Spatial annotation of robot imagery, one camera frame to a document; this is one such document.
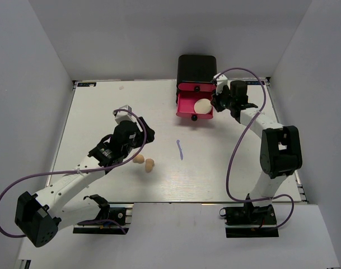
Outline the round beige powder puff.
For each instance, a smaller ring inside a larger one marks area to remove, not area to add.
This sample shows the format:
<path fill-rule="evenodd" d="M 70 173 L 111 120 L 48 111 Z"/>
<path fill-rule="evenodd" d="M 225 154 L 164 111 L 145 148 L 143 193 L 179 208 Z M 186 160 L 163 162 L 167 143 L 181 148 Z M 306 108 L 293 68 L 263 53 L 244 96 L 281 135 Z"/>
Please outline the round beige powder puff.
<path fill-rule="evenodd" d="M 197 114 L 208 114 L 212 111 L 211 101 L 209 99 L 199 99 L 194 104 L 194 112 Z"/>

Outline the black drawer organizer cabinet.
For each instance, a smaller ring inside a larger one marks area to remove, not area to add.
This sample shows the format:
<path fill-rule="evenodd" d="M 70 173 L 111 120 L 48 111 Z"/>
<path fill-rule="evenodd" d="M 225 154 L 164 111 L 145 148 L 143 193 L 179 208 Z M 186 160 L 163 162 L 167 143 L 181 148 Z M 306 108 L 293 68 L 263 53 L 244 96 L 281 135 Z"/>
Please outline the black drawer organizer cabinet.
<path fill-rule="evenodd" d="M 176 103 L 180 92 L 177 85 L 183 82 L 212 83 L 217 74 L 217 61 L 212 55 L 183 54 L 177 61 Z"/>

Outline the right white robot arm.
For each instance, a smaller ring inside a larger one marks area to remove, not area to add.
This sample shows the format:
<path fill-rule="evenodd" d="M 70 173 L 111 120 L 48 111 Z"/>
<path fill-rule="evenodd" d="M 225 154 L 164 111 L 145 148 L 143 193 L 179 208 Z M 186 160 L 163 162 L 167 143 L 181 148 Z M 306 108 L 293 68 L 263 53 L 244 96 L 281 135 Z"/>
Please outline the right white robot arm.
<path fill-rule="evenodd" d="M 298 128 L 283 126 L 262 113 L 263 108 L 249 102 L 245 81 L 232 81 L 230 85 L 217 86 L 212 92 L 212 106 L 217 112 L 230 111 L 238 123 L 245 126 L 230 157 L 226 180 L 235 153 L 248 130 L 261 139 L 259 162 L 262 173 L 243 202 L 252 202 L 244 209 L 244 218 L 255 224 L 264 217 L 262 206 L 272 203 L 281 184 L 302 166 L 302 153 Z"/>

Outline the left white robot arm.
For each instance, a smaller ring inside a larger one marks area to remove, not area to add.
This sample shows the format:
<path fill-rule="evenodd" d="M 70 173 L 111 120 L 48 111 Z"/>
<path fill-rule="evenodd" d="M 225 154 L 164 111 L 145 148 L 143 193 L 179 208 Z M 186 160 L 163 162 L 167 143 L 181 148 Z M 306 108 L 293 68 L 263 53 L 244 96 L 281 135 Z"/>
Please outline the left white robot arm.
<path fill-rule="evenodd" d="M 119 122 L 114 133 L 105 136 L 75 172 L 67 173 L 48 188 L 35 194 L 25 192 L 17 200 L 15 223 L 33 243 L 42 247 L 52 240 L 66 218 L 60 211 L 81 190 L 106 174 L 105 169 L 120 164 L 133 149 L 151 143 L 155 132 L 143 118 Z"/>

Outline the beige makeup sponge left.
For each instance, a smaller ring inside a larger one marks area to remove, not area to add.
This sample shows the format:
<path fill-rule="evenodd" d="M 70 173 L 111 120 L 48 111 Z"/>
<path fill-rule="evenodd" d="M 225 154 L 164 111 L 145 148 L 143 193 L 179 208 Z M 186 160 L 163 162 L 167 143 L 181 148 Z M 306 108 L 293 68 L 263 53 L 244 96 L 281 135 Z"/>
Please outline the beige makeup sponge left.
<path fill-rule="evenodd" d="M 144 158 L 143 155 L 138 154 L 138 155 L 136 155 L 136 156 L 133 158 L 132 161 L 133 161 L 134 163 L 136 163 L 136 164 L 143 164 L 143 163 L 145 162 L 145 158 Z"/>

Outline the beige makeup sponge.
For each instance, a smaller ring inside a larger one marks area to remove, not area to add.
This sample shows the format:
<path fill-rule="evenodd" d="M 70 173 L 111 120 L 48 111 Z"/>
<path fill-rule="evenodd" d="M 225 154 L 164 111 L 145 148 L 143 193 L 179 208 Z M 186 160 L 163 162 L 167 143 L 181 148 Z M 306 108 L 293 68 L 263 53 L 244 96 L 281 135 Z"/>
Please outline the beige makeup sponge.
<path fill-rule="evenodd" d="M 136 163 L 136 164 L 143 164 L 143 163 L 145 162 L 145 158 L 144 158 L 143 155 L 138 154 L 138 155 L 136 155 L 136 156 L 133 158 L 132 161 L 133 161 L 134 163 Z"/>
<path fill-rule="evenodd" d="M 155 165 L 155 161 L 153 159 L 146 159 L 145 160 L 146 173 L 150 173 L 153 170 L 154 165 Z"/>

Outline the beige makeup sponge right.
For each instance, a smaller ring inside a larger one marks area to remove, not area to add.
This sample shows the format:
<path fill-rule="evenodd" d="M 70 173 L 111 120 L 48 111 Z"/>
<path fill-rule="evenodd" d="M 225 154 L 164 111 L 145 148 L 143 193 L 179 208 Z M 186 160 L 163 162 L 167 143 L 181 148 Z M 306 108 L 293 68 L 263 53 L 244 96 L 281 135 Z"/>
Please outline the beige makeup sponge right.
<path fill-rule="evenodd" d="M 150 173 L 153 170 L 154 165 L 155 165 L 155 161 L 153 159 L 146 159 L 145 160 L 146 173 Z"/>

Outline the purple eyebrow razor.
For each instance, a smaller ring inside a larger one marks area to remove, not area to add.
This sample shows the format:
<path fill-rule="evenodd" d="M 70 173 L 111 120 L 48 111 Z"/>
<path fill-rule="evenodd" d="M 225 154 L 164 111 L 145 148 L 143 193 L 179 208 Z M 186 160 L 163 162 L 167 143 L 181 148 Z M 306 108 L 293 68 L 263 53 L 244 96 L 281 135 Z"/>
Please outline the purple eyebrow razor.
<path fill-rule="evenodd" d="M 184 155 L 183 155 L 183 151 L 182 151 L 182 148 L 181 148 L 180 140 L 176 140 L 176 144 L 177 144 L 177 147 L 178 147 L 178 150 L 179 150 L 180 160 L 183 160 L 184 159 Z"/>

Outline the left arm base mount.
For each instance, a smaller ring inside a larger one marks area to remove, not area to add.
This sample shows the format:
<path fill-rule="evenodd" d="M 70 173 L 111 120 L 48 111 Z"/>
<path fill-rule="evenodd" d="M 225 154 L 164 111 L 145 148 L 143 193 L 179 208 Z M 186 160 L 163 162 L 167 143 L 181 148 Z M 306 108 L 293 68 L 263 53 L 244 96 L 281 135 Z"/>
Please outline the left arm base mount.
<path fill-rule="evenodd" d="M 109 203 L 98 194 L 84 196 L 89 205 L 97 204 L 97 215 L 78 223 L 74 234 L 126 235 L 132 222 L 133 205 Z"/>

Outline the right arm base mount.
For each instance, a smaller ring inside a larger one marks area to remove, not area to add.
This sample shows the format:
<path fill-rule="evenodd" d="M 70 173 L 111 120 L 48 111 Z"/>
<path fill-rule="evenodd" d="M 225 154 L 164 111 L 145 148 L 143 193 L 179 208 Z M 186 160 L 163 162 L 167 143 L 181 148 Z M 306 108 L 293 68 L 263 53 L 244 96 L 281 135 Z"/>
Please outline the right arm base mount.
<path fill-rule="evenodd" d="M 247 195 L 241 206 L 223 207 L 219 216 L 225 220 L 227 238 L 277 238 L 277 219 L 270 199 L 258 206 Z"/>

